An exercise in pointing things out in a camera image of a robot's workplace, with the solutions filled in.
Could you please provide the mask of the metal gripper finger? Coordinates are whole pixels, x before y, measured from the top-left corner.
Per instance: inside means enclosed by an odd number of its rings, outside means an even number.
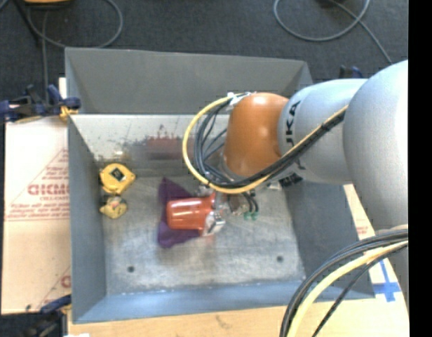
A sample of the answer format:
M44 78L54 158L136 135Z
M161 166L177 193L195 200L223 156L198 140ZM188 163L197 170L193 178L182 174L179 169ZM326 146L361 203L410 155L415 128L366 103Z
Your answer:
M204 220L203 232L204 237L210 236L212 234L218 233L226 224L225 219L220 213L216 211L211 211Z
M197 189L197 197L201 201L214 202L216 197L216 191L213 188L208 187L207 185L199 185Z

